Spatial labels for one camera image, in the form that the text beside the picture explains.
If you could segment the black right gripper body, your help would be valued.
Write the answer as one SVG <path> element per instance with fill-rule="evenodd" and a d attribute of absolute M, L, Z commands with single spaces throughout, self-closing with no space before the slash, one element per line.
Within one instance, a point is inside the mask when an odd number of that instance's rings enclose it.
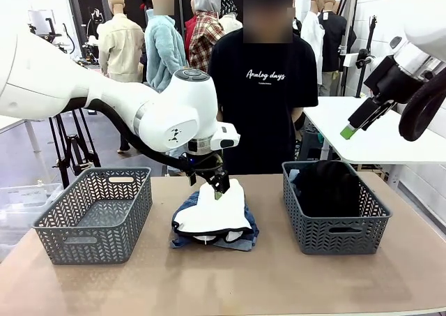
<path fill-rule="evenodd" d="M 377 103 L 407 103 L 418 90 L 418 81 L 403 72 L 393 56 L 386 56 L 369 74 L 364 85 Z"/>

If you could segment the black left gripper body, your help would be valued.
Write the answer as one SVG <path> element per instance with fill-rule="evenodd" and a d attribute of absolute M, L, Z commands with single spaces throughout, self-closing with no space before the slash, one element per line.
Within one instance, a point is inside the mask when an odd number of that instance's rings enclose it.
<path fill-rule="evenodd" d="M 202 156 L 189 153 L 187 162 L 192 168 L 192 171 L 187 173 L 191 184 L 197 182 L 198 176 L 207 181 L 216 178 L 220 183 L 224 183 L 229 178 L 229 173 L 224 168 L 224 160 L 221 153 L 208 153 Z"/>

